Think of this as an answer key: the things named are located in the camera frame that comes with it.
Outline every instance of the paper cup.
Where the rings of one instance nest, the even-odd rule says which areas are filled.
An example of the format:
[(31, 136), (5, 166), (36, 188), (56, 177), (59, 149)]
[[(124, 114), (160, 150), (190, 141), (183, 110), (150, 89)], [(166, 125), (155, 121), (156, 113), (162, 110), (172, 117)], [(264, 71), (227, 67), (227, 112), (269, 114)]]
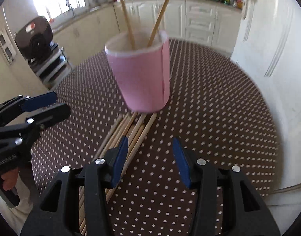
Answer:
[(151, 29), (133, 35), (136, 50), (131, 49), (128, 33), (123, 33), (106, 43), (106, 54), (127, 106), (132, 111), (155, 112), (169, 99), (169, 38), (161, 30), (153, 45), (147, 47)]

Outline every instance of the blue gripper pad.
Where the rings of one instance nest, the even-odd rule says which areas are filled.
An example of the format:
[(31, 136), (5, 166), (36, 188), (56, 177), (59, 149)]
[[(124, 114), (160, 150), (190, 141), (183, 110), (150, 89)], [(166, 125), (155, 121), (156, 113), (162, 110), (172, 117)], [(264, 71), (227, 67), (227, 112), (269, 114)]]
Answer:
[(172, 149), (173, 149), (174, 157), (177, 162), (177, 166), (179, 168), (181, 180), (187, 188), (190, 188), (191, 186), (190, 168), (186, 161), (185, 155), (183, 153), (182, 145), (179, 139), (175, 137), (173, 138)]
[(52, 91), (25, 100), (25, 102), (21, 105), (21, 108), (23, 112), (32, 112), (39, 108), (56, 103), (57, 99), (58, 99), (57, 94), (54, 91)]
[(116, 187), (116, 185), (118, 184), (118, 182), (121, 179), (122, 169), (123, 169), (123, 166), (125, 163), (125, 159), (127, 157), (127, 153), (128, 153), (128, 149), (129, 149), (129, 141), (126, 136), (122, 136), (118, 147), (119, 147), (119, 152), (118, 152), (116, 160), (113, 164), (112, 179), (110, 182), (110, 184), (113, 188)]

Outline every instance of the cabinet drawer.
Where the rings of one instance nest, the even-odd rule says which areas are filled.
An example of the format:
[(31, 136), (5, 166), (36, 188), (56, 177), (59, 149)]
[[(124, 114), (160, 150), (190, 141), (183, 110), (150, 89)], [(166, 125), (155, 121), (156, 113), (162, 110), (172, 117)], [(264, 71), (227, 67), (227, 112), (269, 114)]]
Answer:
[(213, 33), (208, 31), (201, 31), (196, 29), (187, 28), (185, 31), (185, 36), (187, 40), (203, 44), (206, 46), (211, 46), (213, 40)]
[(186, 16), (186, 26), (187, 28), (193, 28), (197, 30), (203, 30), (213, 33), (215, 27), (215, 20), (212, 18), (201, 18), (192, 15)]
[(216, 5), (186, 1), (186, 14), (216, 18)]

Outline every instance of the table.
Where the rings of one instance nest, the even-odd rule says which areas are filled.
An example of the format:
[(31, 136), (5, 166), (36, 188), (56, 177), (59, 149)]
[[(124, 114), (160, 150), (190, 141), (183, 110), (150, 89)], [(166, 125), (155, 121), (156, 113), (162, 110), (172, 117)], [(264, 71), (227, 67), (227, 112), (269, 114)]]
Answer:
[[(276, 130), (261, 93), (230, 59), (210, 48), (170, 40), (170, 99), (112, 196), (116, 235), (185, 235), (196, 192), (180, 181), (172, 137), (216, 166), (241, 167), (262, 196), (274, 180)], [(127, 107), (104, 52), (78, 66), (56, 89), (71, 106), (69, 120), (45, 131), (33, 147), (41, 192), (64, 165), (89, 163)], [(218, 189), (216, 232), (222, 218)]]

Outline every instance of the refrigerator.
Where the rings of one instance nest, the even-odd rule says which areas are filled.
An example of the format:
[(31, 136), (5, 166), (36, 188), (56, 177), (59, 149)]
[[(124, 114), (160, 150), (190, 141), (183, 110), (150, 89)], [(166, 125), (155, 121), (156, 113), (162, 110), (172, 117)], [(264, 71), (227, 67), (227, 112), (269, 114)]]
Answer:
[(278, 174), (266, 203), (284, 233), (301, 212), (301, 4), (244, 0), (231, 57), (258, 86), (279, 135)]

